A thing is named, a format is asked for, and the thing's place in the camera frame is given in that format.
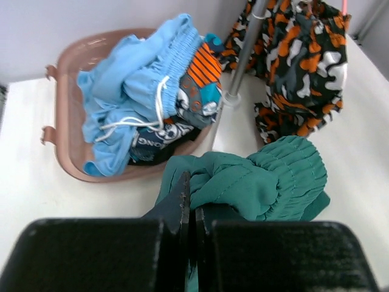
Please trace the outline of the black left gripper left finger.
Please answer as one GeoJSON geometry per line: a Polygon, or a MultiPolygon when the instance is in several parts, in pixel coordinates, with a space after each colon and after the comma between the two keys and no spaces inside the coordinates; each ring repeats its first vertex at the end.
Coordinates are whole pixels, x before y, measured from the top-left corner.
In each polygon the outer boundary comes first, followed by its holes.
{"type": "Polygon", "coordinates": [[[185,291],[190,176],[140,218],[42,219],[21,233],[2,291],[185,291]]]}

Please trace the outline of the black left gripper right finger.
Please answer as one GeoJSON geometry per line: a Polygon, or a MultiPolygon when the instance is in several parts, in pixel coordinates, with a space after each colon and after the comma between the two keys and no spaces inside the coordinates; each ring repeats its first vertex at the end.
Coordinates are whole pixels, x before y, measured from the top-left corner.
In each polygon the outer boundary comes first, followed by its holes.
{"type": "Polygon", "coordinates": [[[331,221],[258,222],[229,206],[194,213],[199,291],[378,291],[351,230],[331,221]]]}

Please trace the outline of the dark green shorts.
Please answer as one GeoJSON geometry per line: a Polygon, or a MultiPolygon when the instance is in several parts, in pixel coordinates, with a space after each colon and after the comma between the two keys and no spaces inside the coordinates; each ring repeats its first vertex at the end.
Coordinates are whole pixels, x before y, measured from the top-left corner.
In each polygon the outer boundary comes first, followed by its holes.
{"type": "Polygon", "coordinates": [[[329,204],[328,173],[306,138],[286,136],[240,157],[206,152],[173,156],[165,167],[159,204],[184,172],[190,175],[190,207],[226,204],[249,221],[311,221],[329,204]]]}

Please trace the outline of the colourful patchwork shorts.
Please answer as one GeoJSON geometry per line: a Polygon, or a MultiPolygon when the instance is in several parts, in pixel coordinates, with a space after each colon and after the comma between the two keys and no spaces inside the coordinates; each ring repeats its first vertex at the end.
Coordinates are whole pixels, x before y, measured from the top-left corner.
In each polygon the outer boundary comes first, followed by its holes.
{"type": "Polygon", "coordinates": [[[213,124],[222,96],[222,67],[218,61],[224,50],[222,41],[212,33],[194,54],[177,92],[177,114],[164,120],[160,131],[139,128],[130,147],[129,165],[151,166],[167,161],[186,142],[213,124]]]}

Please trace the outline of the light blue shorts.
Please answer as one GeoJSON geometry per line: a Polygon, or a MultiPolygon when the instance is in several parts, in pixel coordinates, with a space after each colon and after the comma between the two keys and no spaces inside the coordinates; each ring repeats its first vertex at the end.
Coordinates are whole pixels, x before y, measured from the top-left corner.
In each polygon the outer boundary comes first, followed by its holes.
{"type": "Polygon", "coordinates": [[[80,71],[84,140],[93,159],[83,165],[90,176],[124,172],[136,129],[161,130],[176,115],[179,82],[202,43],[190,15],[165,21],[148,38],[130,34],[90,71],[80,71]]]}

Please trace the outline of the orange black camouflage shorts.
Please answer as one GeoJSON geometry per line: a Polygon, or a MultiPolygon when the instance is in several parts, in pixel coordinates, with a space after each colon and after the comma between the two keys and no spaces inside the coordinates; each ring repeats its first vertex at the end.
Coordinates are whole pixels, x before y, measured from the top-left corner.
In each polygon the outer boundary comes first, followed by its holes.
{"type": "Polygon", "coordinates": [[[265,143],[309,136],[343,107],[350,15],[325,1],[266,1],[246,72],[266,83],[255,104],[265,143]]]}

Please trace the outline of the pink wire hanger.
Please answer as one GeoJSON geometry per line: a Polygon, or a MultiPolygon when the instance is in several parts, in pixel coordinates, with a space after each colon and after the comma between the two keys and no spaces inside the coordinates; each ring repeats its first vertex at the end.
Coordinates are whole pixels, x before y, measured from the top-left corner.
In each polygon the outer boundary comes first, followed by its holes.
{"type": "Polygon", "coordinates": [[[342,14],[344,16],[348,14],[348,0],[342,0],[342,14]]]}

